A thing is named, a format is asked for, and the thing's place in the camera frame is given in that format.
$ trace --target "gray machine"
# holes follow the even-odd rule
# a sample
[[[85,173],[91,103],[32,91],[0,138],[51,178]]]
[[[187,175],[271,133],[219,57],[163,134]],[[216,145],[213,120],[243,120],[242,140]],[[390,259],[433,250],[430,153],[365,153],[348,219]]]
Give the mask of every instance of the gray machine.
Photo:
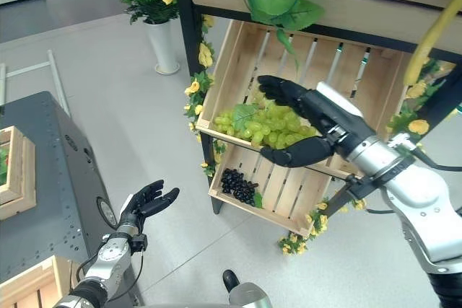
[[[52,255],[82,263],[101,235],[113,232],[90,144],[49,92],[6,104],[0,123],[18,127],[35,144],[37,196],[36,207],[0,222],[0,282]],[[121,292],[133,282],[133,271],[125,276]],[[127,294],[108,307],[131,305]]]

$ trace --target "robotic arm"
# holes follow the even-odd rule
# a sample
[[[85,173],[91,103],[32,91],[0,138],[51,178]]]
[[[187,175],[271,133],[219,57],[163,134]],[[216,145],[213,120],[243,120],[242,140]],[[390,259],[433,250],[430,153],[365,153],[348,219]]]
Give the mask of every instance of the robotic arm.
[[[404,147],[431,162],[410,142],[409,135],[400,134],[385,144],[353,104],[322,82],[317,90],[308,90],[274,76],[260,76],[258,80],[268,99],[290,106],[322,134],[286,149],[263,147],[261,154],[286,167],[314,164],[334,152],[355,164],[365,176],[348,177],[325,215],[331,216],[352,198],[359,200],[381,189],[387,204],[398,214],[404,237],[428,273],[442,306],[462,307],[462,218],[450,204],[444,179],[414,165],[413,156],[395,150]]]
[[[144,221],[178,197],[178,188],[162,195],[163,185],[164,181],[158,180],[128,197],[117,231],[103,237],[97,259],[85,278],[55,308],[101,308],[113,298],[131,264],[131,256],[147,248],[147,237],[142,233]]]

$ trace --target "wooden crate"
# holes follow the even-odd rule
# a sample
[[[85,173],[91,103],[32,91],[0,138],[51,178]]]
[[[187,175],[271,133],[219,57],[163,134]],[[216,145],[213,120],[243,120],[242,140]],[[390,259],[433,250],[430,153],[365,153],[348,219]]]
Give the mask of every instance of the wooden crate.
[[[222,174],[226,168],[245,173],[245,179],[258,183],[263,196],[263,209],[249,206],[222,192]],[[228,145],[209,195],[233,206],[260,216],[302,236],[308,236],[311,225],[305,215],[324,196],[331,176],[305,168],[286,168],[274,165],[258,152]]]
[[[35,206],[35,145],[16,127],[0,131],[8,148],[6,183],[0,187],[0,220]]]
[[[69,293],[71,270],[72,283],[79,264],[51,256],[17,276],[0,284],[0,308],[52,308]]]
[[[377,35],[408,43],[419,43],[440,15],[439,9],[389,0],[310,0],[325,14],[318,25]],[[244,0],[193,0],[194,4],[249,12]],[[462,16],[445,28],[435,48],[462,54]]]
[[[228,146],[209,191],[211,196],[307,235],[310,225],[306,224],[305,215],[322,199],[331,176],[345,178],[357,173],[356,169],[339,156],[309,167],[314,170],[273,165],[250,142],[214,131],[213,119],[238,103],[251,103],[259,75],[280,76],[307,88],[315,88],[330,75],[329,84],[349,98],[363,112],[365,120],[385,137],[385,125],[399,110],[404,97],[406,88],[402,76],[409,54],[303,32],[293,33],[292,45],[299,59],[298,70],[295,60],[285,52],[272,28],[232,21],[214,71],[215,84],[204,100],[197,128],[238,145]],[[362,79],[356,83],[357,90],[351,98],[368,49],[369,58],[363,66]],[[259,184],[263,210],[222,192],[220,180],[225,168],[238,169],[245,173],[246,179]]]
[[[295,60],[285,52],[270,27],[232,21],[215,68],[215,84],[204,100],[197,128],[226,142],[252,149],[249,141],[213,130],[213,119],[238,103],[252,102],[252,95],[258,89],[257,76],[272,74],[315,88],[330,74],[330,85],[349,98],[365,51],[370,48],[362,79],[350,100],[363,112],[368,124],[385,138],[385,126],[400,109],[404,97],[406,88],[402,83],[402,73],[409,54],[345,41],[340,53],[340,42],[336,38],[296,32],[292,45],[300,62],[297,71]],[[354,172],[340,159],[316,164],[312,168],[339,177]]]

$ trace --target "black metal frame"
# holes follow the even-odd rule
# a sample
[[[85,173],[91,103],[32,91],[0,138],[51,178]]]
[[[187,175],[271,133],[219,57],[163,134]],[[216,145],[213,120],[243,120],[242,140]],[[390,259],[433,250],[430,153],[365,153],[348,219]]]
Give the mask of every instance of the black metal frame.
[[[180,10],[181,27],[186,47],[188,67],[191,75],[202,70],[198,61],[202,14],[210,14],[212,16],[257,23],[252,20],[250,14],[247,12],[196,5],[192,0],[178,0],[178,7]],[[402,40],[390,39],[378,35],[371,35],[335,27],[327,27],[324,25],[311,25],[308,28],[305,28],[303,32],[391,48],[407,53],[414,52],[417,46],[415,43],[408,43]],[[447,77],[446,83],[444,83],[444,85],[442,85],[441,88],[434,93],[427,103],[418,111],[419,118],[427,120],[430,124],[431,130],[462,102],[462,55],[434,48],[430,52],[429,56],[438,60],[449,61],[457,65]],[[201,140],[205,162],[213,164],[213,138],[206,133],[201,133]],[[219,213],[222,204],[223,202],[216,198],[212,198],[212,206],[215,214]]]

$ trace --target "wooden shelf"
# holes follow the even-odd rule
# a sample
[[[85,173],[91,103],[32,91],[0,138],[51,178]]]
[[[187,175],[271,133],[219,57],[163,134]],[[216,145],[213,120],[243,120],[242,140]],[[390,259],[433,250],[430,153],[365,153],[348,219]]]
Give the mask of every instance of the wooden shelf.
[[[0,284],[0,308],[52,308],[69,293],[71,270],[74,273],[78,267],[78,263],[51,256]]]

